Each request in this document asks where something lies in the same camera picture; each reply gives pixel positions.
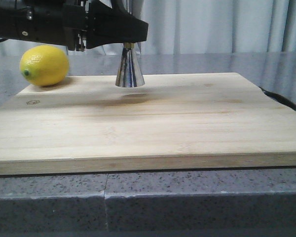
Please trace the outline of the black gripper finger at jigger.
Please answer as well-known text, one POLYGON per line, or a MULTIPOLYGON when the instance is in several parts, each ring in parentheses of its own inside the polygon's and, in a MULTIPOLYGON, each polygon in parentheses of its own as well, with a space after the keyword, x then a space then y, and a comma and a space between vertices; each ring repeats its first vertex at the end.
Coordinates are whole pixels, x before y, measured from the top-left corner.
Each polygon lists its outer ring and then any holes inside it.
POLYGON ((147 40, 148 23, 131 15, 121 0, 112 0, 111 7, 92 0, 88 9, 86 48, 111 43, 136 43, 147 40))

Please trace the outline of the black gripper at jigger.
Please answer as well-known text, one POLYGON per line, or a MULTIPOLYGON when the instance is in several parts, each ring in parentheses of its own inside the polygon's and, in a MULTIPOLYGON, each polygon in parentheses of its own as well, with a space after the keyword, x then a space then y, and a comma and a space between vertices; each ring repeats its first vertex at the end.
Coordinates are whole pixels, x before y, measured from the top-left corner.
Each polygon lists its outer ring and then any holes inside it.
POLYGON ((0 0, 0 42, 31 41, 83 51, 85 0, 0 0))

